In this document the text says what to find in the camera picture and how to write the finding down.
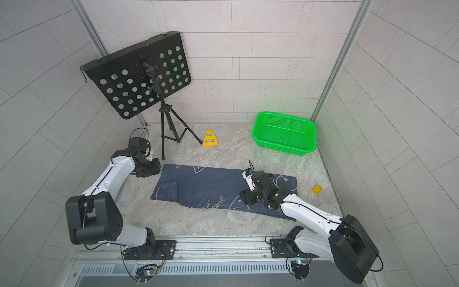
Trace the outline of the blue patterned pillowcase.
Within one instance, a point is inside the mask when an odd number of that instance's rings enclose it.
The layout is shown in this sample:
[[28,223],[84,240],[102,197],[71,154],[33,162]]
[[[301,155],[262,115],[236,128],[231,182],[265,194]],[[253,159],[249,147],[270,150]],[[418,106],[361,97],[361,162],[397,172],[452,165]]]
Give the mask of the blue patterned pillowcase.
[[240,193],[249,188],[239,169],[164,165],[151,200],[174,202],[187,208],[227,209],[293,220],[263,203],[246,205]]

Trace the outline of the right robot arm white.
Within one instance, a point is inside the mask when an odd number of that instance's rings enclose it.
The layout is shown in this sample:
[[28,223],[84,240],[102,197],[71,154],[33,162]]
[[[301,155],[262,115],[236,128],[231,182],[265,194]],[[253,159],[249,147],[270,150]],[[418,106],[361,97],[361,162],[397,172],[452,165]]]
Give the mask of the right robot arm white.
[[302,225],[286,237],[292,256],[316,255],[333,262],[350,281],[361,284],[380,253],[369,234],[352,215],[339,217],[303,201],[293,191],[278,187],[264,171],[248,168],[242,173],[248,188],[241,192],[245,205],[262,203],[268,210]]

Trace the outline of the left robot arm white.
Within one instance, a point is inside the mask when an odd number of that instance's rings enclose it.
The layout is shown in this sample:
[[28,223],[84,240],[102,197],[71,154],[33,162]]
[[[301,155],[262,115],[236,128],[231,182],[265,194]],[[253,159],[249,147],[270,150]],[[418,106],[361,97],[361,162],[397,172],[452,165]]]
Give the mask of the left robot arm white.
[[125,248],[125,260],[152,259],[157,245],[150,228],[139,228],[123,220],[115,199],[129,175],[146,178],[160,172],[158,158],[148,160],[149,141],[129,139],[127,148],[116,151],[96,182],[65,204],[69,237],[74,245],[93,250],[103,244]]

